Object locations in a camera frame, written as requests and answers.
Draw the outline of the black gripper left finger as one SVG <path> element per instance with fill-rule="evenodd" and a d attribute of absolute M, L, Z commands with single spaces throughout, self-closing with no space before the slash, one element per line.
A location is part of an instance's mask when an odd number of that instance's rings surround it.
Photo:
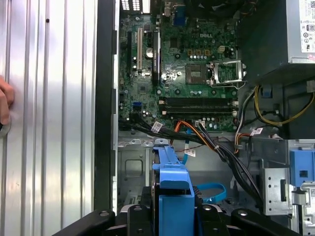
<path fill-rule="evenodd" d="M 95 210 L 55 233 L 56 236 L 153 236 L 151 188 L 142 190 L 139 204 L 124 206 L 118 214 Z"/>

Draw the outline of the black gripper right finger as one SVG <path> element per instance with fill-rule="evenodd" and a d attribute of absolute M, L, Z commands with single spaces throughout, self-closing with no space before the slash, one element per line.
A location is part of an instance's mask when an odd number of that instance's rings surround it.
<path fill-rule="evenodd" d="M 196 236 L 294 236 L 295 231 L 252 210 L 239 208 L 230 215 L 202 201 L 201 187 L 194 187 Z"/>

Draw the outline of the person's hand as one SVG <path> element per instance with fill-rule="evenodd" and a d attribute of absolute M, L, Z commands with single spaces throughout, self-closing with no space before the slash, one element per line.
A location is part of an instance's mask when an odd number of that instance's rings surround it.
<path fill-rule="evenodd" d="M 0 123 L 7 125 L 10 122 L 9 107 L 14 102 L 14 89 L 7 83 L 4 76 L 0 76 Z"/>

